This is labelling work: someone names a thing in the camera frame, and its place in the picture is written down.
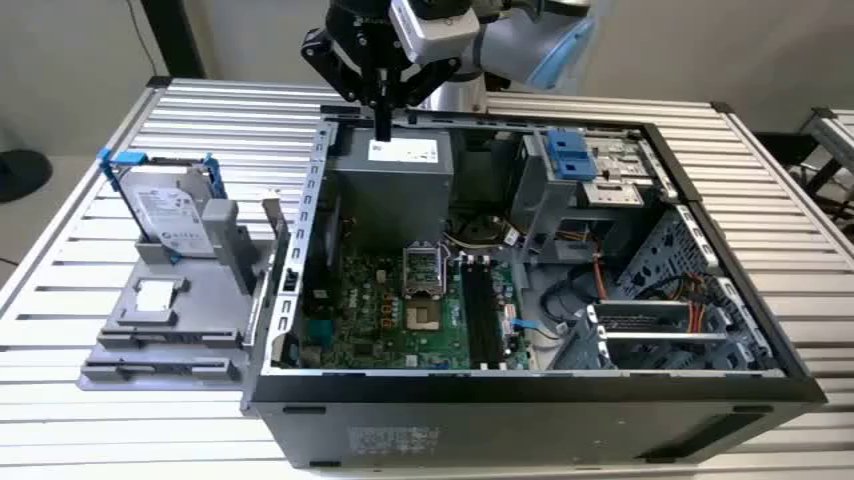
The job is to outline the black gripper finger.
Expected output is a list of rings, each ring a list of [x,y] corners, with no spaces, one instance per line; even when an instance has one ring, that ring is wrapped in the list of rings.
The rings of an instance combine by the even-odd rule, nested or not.
[[[335,52],[330,33],[320,28],[307,32],[300,54],[342,98],[348,102],[359,102],[374,110],[375,140],[383,141],[384,105],[378,71],[366,67],[362,72],[356,72]]]
[[[402,70],[391,69],[383,81],[383,141],[391,140],[392,113],[415,106],[431,95],[461,68],[461,58],[451,57],[425,65],[407,79]]]

